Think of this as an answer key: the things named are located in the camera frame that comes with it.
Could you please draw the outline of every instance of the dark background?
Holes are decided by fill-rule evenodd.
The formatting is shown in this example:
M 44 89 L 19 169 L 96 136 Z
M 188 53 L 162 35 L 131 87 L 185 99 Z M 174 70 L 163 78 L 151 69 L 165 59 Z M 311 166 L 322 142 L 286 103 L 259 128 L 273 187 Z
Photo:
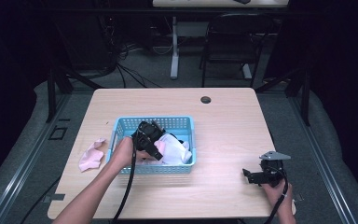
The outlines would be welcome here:
M 48 3 L 72 6 L 68 2 L 66 6 L 60 1 Z M 150 7 L 150 1 L 138 3 L 139 7 Z M 72 4 L 95 7 L 92 1 Z M 117 2 L 116 7 L 130 6 Z M 292 0 L 289 8 L 319 10 L 324 14 L 317 19 L 283 21 L 265 77 L 283 76 L 303 62 L 310 62 L 311 89 L 323 102 L 337 130 L 343 160 L 358 181 L 358 1 Z M 121 29 L 124 34 L 146 48 L 152 45 L 152 33 L 147 27 L 160 22 L 158 18 L 148 17 L 121 17 L 117 21 L 127 28 Z M 76 31 L 88 31 L 89 35 L 82 39 Z M 91 40 L 95 48 L 87 48 L 86 43 Z M 115 58 L 111 56 L 98 18 L 80 16 L 55 23 L 46 18 L 30 21 L 21 13 L 16 1 L 1 1 L 0 165 L 32 114 L 36 100 L 34 87 L 46 81 L 54 63 L 104 69 L 113 63 Z

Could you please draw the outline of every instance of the gray carpet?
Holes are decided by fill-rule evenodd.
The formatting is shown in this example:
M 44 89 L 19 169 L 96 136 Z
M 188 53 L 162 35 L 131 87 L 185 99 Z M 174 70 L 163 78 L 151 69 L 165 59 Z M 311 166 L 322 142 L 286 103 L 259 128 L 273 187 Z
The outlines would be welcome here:
M 262 57 L 262 63 L 258 70 L 255 86 L 262 85 L 262 74 L 268 61 L 269 53 L 273 48 L 273 38 L 267 44 Z M 170 79 L 171 53 L 157 54 L 153 51 L 135 49 L 129 53 L 120 64 L 137 71 L 142 77 L 163 88 L 172 87 L 199 87 L 201 71 L 198 69 L 200 62 L 200 42 L 198 39 L 187 39 L 180 48 L 179 78 Z M 221 76 L 226 73 L 238 75 L 238 67 L 234 66 L 209 66 L 208 74 Z M 91 77 L 95 72 L 83 72 Z M 127 88 L 142 88 L 129 75 L 124 75 Z M 107 88 L 123 88 L 120 73 L 116 70 L 107 76 L 93 77 L 96 83 Z M 152 82 L 146 81 L 149 88 L 158 88 Z M 58 94 L 58 101 L 62 105 L 61 110 L 51 125 L 45 124 L 48 115 L 47 85 L 41 84 L 35 89 L 38 102 L 33 116 L 24 128 L 18 142 L 13 147 L 5 163 L 0 169 L 0 223 L 20 223 L 21 219 L 29 211 L 33 203 L 43 192 L 60 176 L 72 145 L 75 142 L 78 129 L 86 112 L 92 90 L 77 80 L 72 80 L 75 87 L 71 95 Z M 243 82 L 216 82 L 208 81 L 207 87 L 212 86 L 243 86 L 247 87 L 249 81 Z M 294 194 L 301 195 L 304 201 L 296 203 L 296 219 L 298 223 L 342 223 L 335 201 L 331 192 L 326 187 L 326 181 L 318 169 L 307 132 L 300 119 L 297 118 L 298 109 L 293 106 L 297 99 L 288 99 L 282 90 L 285 84 L 281 84 L 273 90 L 258 94 L 264 116 L 277 151 L 290 155 L 292 159 L 284 163 L 289 176 L 289 181 L 294 186 Z M 355 222 L 358 223 L 358 185 L 351 175 L 351 171 L 342 162 L 340 146 L 334 127 L 318 98 L 312 94 L 310 97 L 310 130 L 317 139 L 331 172 L 334 175 L 341 193 L 351 209 Z M 30 172 L 23 176 L 23 182 L 13 180 L 25 160 L 35 147 L 40 148 L 40 153 L 33 155 L 34 163 Z M 21 189 L 15 191 L 12 200 L 7 200 L 7 187 L 17 184 Z M 55 187 L 48 193 L 53 194 Z M 49 203 L 40 202 L 28 216 L 25 223 L 50 223 L 47 217 Z M 244 220 L 246 223 L 263 223 L 265 219 Z M 108 223 L 106 220 L 95 220 L 95 223 Z

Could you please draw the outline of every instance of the basket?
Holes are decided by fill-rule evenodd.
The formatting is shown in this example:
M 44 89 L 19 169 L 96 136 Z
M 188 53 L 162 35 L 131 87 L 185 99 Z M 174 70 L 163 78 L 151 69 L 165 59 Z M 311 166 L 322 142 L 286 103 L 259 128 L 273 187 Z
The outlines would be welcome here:
M 116 144 L 125 136 L 131 136 L 142 121 L 151 123 L 154 120 L 166 133 L 174 134 L 179 140 L 189 143 L 191 158 L 186 164 L 137 164 L 136 174 L 185 174 L 190 173 L 192 166 L 196 162 L 194 122 L 190 116 L 167 116 L 167 117 L 121 117 L 115 122 L 112 137 L 106 155 L 106 162 L 115 149 Z M 120 171 L 121 174 L 129 174 L 131 167 L 127 166 Z

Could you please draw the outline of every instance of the table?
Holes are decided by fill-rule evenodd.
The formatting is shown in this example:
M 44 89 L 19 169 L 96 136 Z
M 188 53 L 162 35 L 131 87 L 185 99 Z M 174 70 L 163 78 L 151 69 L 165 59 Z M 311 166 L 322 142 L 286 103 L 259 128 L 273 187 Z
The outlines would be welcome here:
M 211 102 L 204 104 L 202 97 Z M 264 191 L 249 184 L 242 168 L 259 172 L 259 156 L 274 150 L 255 91 L 248 88 L 100 89 L 94 92 L 79 129 L 48 217 L 61 210 L 105 166 L 80 173 L 78 162 L 96 139 L 106 138 L 106 155 L 117 118 L 191 116 L 197 162 L 190 174 L 135 175 L 120 218 L 267 217 Z M 128 182 L 119 175 L 105 193 L 94 218 L 112 218 Z
M 153 0 L 153 7 L 223 7 L 223 8 L 238 8 L 238 7 L 271 7 L 271 8 L 285 8 L 289 0 L 251 0 L 248 4 L 242 4 L 233 0 Z M 191 36 L 204 36 L 206 32 L 206 22 L 201 22 L 193 25 L 188 25 L 188 22 L 183 24 L 183 27 L 189 27 Z M 179 24 L 176 17 L 172 19 L 172 65 L 171 65 L 171 79 L 178 78 L 179 66 L 179 49 L 177 45 L 177 29 Z M 251 77 L 248 66 L 243 67 L 245 77 Z

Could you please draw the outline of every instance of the cable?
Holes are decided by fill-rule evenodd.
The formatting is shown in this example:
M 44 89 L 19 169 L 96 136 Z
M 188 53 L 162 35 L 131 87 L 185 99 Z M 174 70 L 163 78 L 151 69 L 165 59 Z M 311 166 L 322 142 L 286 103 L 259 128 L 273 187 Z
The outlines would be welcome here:
M 138 133 L 139 133 L 139 127 L 141 126 L 141 124 L 138 125 L 138 128 L 136 130 L 136 139 L 138 138 Z M 132 185 L 132 180 L 133 180 L 133 175 L 135 173 L 135 162 L 136 162 L 136 147 L 135 144 L 132 145 L 132 160 L 131 160 L 131 172 L 130 172 L 130 178 L 129 178 L 129 183 L 127 185 L 126 188 L 126 192 L 124 193 L 124 197 L 123 200 L 121 201 L 120 207 L 118 208 L 116 215 L 113 217 L 112 222 L 111 223 L 116 223 L 118 217 L 121 214 L 121 211 L 124 208 L 124 204 L 127 201 L 127 198 L 130 194 L 130 190 L 131 190 L 131 185 Z
M 275 206 L 274 206 L 274 208 L 273 208 L 272 211 L 271 211 L 271 215 L 269 215 L 269 218 L 267 219 L 267 221 L 265 222 L 265 224 L 271 223 L 272 219 L 275 217 L 275 214 L 276 214 L 277 211 L 278 211 L 279 206 L 281 205 L 281 203 L 283 202 L 284 198 L 286 197 L 287 190 L 289 189 L 289 182 L 287 181 L 286 172 L 285 172 L 284 170 L 283 170 L 283 171 L 277 170 L 277 169 L 275 169 L 274 167 L 271 167 L 271 166 L 269 166 L 268 168 L 270 168 L 270 169 L 272 169 L 272 170 L 275 170 L 276 172 L 280 173 L 280 174 L 283 176 L 283 179 L 284 179 L 284 187 L 283 187 L 283 192 L 282 192 L 281 197 L 280 197 L 280 198 L 278 199 L 278 201 L 275 203 Z
M 125 71 L 126 73 L 128 73 L 136 82 L 138 82 L 141 86 L 147 88 L 146 84 L 145 84 L 145 80 L 152 83 L 153 85 L 159 87 L 159 88 L 162 88 L 161 86 L 159 86 L 159 84 L 145 78 L 145 77 L 142 77 L 137 71 L 135 70 L 132 70 L 120 63 L 117 64 L 117 68 L 119 69 L 122 69 L 123 71 Z
M 121 79 L 123 80 L 123 85 L 124 85 L 123 88 L 126 89 L 126 88 L 127 88 L 126 79 L 124 78 L 124 75 L 123 75 L 123 73 L 121 72 L 119 63 L 117 64 L 117 70 L 118 70 L 118 72 L 119 72 L 120 75 L 121 75 Z
M 129 55 L 129 47 L 127 44 L 123 44 L 124 49 L 121 49 L 121 52 L 118 54 L 118 59 L 120 61 L 126 60 L 127 56 Z
M 170 32 L 171 32 L 171 34 L 172 34 L 172 29 L 171 29 L 170 24 L 168 23 L 167 18 L 164 17 L 164 20 L 165 20 L 165 23 L 166 23 L 167 26 L 168 26 L 168 29 L 170 29 Z M 165 52 L 158 52 L 158 51 L 156 51 L 156 48 L 169 48 L 169 49 L 166 50 Z M 166 54 L 166 53 L 170 52 L 172 48 L 173 48 L 173 43 L 171 43 L 171 45 L 170 45 L 169 47 L 153 47 L 152 50 L 153 50 L 156 54 L 163 55 L 163 54 Z
M 20 224 L 24 223 L 24 221 L 27 219 L 27 217 L 31 214 L 31 212 L 34 210 L 34 208 L 39 204 L 39 202 L 43 199 L 43 197 L 45 197 L 45 195 L 54 187 L 54 185 L 57 184 L 57 182 L 59 182 L 61 179 L 61 176 L 59 176 L 54 183 L 52 183 L 50 185 L 50 187 L 48 187 L 48 189 L 42 194 L 42 196 L 40 196 L 36 202 L 34 203 L 34 205 L 32 205 L 32 207 L 30 208 L 30 210 L 28 210 L 27 214 L 25 214 L 24 218 L 22 219 L 22 221 L 20 222 Z

